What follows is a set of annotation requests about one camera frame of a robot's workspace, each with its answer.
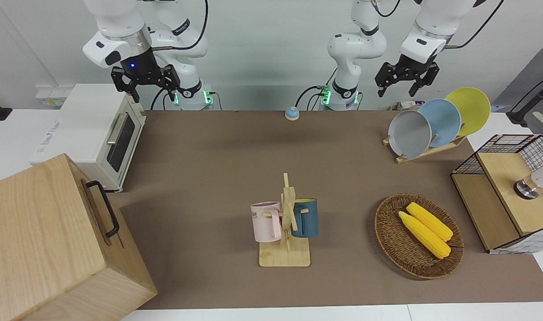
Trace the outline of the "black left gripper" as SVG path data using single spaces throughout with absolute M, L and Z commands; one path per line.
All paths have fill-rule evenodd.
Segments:
M 414 97 L 416 92 L 424 86 L 432 85 L 439 66 L 434 62 L 436 55 L 431 56 L 426 62 L 418 62 L 403 53 L 400 55 L 396 65 L 384 63 L 375 76 L 375 83 L 378 86 L 378 96 L 382 98 L 387 88 L 400 81 L 411 81 L 414 83 L 408 90 L 410 97 Z

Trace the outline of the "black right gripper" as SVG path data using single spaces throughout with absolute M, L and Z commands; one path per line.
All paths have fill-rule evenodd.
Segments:
M 120 67 L 113 66 L 110 75 L 117 91 L 127 94 L 135 103 L 140 102 L 136 91 L 138 85 L 155 85 L 166 90 L 172 101 L 180 89 L 180 78 L 174 66 L 159 67 L 153 49 L 121 60 Z

